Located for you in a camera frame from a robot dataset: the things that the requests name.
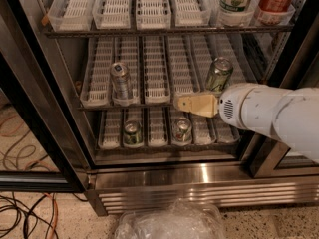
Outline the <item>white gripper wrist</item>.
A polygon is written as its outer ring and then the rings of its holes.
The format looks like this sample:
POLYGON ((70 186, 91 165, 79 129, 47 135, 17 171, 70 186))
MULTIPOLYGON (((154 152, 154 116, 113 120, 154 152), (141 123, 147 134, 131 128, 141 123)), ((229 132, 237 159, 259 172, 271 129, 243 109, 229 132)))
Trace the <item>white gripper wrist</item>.
POLYGON ((219 111, 227 124, 273 137, 273 112, 282 97, 282 89, 241 83, 221 94, 219 107, 218 98, 211 93, 176 96, 173 105, 179 111, 206 118, 213 118, 219 111))

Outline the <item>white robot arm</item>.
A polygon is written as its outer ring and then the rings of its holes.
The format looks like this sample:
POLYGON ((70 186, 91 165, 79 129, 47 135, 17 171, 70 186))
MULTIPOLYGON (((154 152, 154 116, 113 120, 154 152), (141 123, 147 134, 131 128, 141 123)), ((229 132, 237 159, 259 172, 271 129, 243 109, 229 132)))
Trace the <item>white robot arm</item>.
POLYGON ((297 90, 239 83, 221 94, 178 95, 174 107, 182 112, 221 119, 281 141, 313 161, 319 160, 319 89, 297 90))

